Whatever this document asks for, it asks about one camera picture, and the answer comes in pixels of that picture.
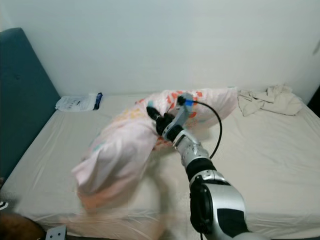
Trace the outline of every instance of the black cord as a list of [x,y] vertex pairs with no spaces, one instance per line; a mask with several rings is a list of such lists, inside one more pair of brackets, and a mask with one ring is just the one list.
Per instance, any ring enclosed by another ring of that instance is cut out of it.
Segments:
[[217,150],[218,150],[218,147],[220,145],[220,142],[221,142],[221,137],[222,137],[222,122],[221,122],[221,118],[219,116],[219,114],[216,112],[216,110],[214,110],[211,106],[209,106],[208,104],[204,103],[204,102],[201,102],[201,101],[195,101],[193,100],[192,101],[193,103],[196,103],[196,104],[200,104],[200,105],[203,105],[207,108],[209,108],[215,115],[216,115],[216,118],[218,119],[219,121],[219,125],[220,125],[220,133],[219,133],[219,138],[218,138],[218,141],[216,143],[216,146],[215,146],[215,149],[213,150],[212,154],[210,155],[210,159],[213,158],[213,156],[216,154]]

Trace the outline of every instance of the mattress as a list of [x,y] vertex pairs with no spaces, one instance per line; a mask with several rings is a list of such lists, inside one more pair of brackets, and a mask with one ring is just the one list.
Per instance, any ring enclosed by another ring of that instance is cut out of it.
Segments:
[[[145,95],[104,98],[97,111],[56,111],[1,190],[13,210],[68,234],[120,240],[198,240],[190,223],[189,182],[172,149],[153,152],[140,185],[123,202],[86,212],[71,169],[113,117]],[[243,195],[250,230],[270,238],[320,236],[320,119],[239,108],[223,122],[213,163]],[[196,133],[213,150],[218,126]]]

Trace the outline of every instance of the robotic arm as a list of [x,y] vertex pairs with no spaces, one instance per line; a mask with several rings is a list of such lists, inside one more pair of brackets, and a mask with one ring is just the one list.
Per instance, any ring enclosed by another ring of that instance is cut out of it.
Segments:
[[191,224],[208,240],[268,240],[248,230],[246,210],[241,194],[219,173],[201,143],[182,126],[192,112],[193,96],[189,93],[177,99],[179,112],[174,117],[146,108],[156,122],[156,131],[181,155],[190,188]]

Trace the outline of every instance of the teal headboard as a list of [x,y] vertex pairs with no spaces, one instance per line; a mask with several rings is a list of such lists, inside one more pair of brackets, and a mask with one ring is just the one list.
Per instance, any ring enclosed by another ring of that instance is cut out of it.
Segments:
[[6,179],[60,97],[21,28],[0,33],[0,63],[0,176]]

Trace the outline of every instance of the pink pillowcase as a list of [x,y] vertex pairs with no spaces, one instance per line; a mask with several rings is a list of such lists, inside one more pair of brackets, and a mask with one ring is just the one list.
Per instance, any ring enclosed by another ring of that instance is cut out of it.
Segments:
[[[111,204],[128,195],[139,183],[152,150],[171,145],[157,135],[155,123],[146,107],[155,107],[160,114],[176,114],[176,99],[185,91],[165,90],[155,93],[118,115],[93,141],[81,163],[73,170],[78,196],[87,209]],[[221,119],[238,105],[236,88],[187,91],[195,100],[212,106]],[[185,124],[187,128],[209,127],[218,122],[205,106],[196,104]]]

